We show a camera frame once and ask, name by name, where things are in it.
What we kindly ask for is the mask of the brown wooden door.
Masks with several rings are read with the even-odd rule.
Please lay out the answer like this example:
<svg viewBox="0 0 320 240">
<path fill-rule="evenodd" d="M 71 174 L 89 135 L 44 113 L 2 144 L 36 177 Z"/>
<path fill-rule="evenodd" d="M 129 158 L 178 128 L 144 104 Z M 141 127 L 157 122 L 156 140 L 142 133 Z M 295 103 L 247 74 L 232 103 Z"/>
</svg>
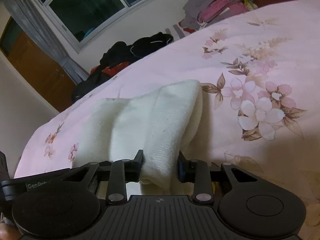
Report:
<svg viewBox="0 0 320 240">
<path fill-rule="evenodd" d="M 72 104 L 75 83 L 64 69 L 46 55 L 11 17 L 1 35 L 1 51 L 20 75 L 62 112 Z"/>
</svg>

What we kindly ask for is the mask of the white knit sweater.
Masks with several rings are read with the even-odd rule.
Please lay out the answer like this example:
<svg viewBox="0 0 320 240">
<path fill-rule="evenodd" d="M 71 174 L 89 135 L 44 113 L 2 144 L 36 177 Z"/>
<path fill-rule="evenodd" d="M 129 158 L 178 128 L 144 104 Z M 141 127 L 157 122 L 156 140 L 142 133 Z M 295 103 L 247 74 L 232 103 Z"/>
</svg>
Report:
<svg viewBox="0 0 320 240">
<path fill-rule="evenodd" d="M 132 99 L 100 100 L 80 133 L 73 166 L 133 159 L 142 150 L 142 194 L 190 194 L 192 185 L 178 181 L 177 159 L 195 137 L 202 106 L 202 89 L 196 80 Z"/>
</svg>

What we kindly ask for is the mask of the black clothes pile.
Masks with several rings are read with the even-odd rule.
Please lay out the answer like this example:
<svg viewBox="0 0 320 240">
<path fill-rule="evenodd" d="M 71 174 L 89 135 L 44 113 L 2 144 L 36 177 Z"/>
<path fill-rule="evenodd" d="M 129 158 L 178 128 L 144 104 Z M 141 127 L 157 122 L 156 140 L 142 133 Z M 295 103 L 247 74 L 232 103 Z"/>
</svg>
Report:
<svg viewBox="0 0 320 240">
<path fill-rule="evenodd" d="M 131 64 L 136 61 L 156 52 L 157 50 L 167 46 L 174 41 L 170 34 L 162 32 L 156 33 L 149 37 L 143 37 L 135 41 L 133 44 L 126 44 L 124 41 L 116 42 L 100 59 L 99 66 L 114 67 L 122 62 L 130 62 Z M 113 76 L 108 76 L 102 72 L 98 74 L 89 75 L 89 77 L 76 85 L 72 92 L 72 103 L 80 100 L 87 93 L 102 85 Z"/>
</svg>

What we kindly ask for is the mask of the folded grey pink clothes stack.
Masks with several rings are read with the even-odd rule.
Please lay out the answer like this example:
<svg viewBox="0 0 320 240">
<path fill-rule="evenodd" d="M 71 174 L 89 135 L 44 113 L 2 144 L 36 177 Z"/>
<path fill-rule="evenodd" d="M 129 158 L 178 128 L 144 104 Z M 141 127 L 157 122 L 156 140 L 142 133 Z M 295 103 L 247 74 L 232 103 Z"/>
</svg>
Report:
<svg viewBox="0 0 320 240">
<path fill-rule="evenodd" d="M 253 0 L 188 0 L 179 26 L 193 33 L 226 18 L 257 9 Z"/>
</svg>

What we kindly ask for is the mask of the red orange garment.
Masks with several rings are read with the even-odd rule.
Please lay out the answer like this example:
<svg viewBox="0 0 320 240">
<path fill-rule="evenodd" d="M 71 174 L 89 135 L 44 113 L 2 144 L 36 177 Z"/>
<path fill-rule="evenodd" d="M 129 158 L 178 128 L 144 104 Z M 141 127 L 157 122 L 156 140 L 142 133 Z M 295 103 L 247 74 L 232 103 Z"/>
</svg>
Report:
<svg viewBox="0 0 320 240">
<path fill-rule="evenodd" d="M 124 70 L 126 67 L 128 67 L 131 63 L 130 62 L 122 62 L 120 64 L 117 64 L 114 67 L 103 67 L 103 66 L 96 66 L 94 68 L 91 69 L 90 71 L 90 76 L 93 74 L 98 74 L 99 72 L 102 72 L 108 76 L 115 76 L 116 74 L 118 74 L 120 71 Z"/>
</svg>

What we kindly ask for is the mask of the left grey curtain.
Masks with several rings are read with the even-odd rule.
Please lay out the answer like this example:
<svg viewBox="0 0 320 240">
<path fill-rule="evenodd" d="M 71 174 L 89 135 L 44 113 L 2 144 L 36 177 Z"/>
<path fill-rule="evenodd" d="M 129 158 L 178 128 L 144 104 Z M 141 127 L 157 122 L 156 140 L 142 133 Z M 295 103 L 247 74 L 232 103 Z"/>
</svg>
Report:
<svg viewBox="0 0 320 240">
<path fill-rule="evenodd" d="M 88 78 L 88 74 L 70 57 L 31 0 L 2 1 L 28 37 L 46 55 L 57 62 L 74 83 L 79 84 Z"/>
</svg>

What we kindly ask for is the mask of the pink floral bedspread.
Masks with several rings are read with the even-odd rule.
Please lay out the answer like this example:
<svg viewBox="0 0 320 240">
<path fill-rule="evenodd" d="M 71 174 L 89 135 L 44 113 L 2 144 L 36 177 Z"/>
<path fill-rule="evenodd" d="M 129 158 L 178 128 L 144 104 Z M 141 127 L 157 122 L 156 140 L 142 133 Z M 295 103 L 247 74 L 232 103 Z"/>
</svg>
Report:
<svg viewBox="0 0 320 240">
<path fill-rule="evenodd" d="M 187 158 L 239 166 L 306 205 L 303 239 L 319 239 L 319 0 L 268 5 L 197 31 L 137 61 L 39 127 L 15 172 L 73 167 L 80 133 L 103 99 L 199 81 L 202 115 Z"/>
</svg>

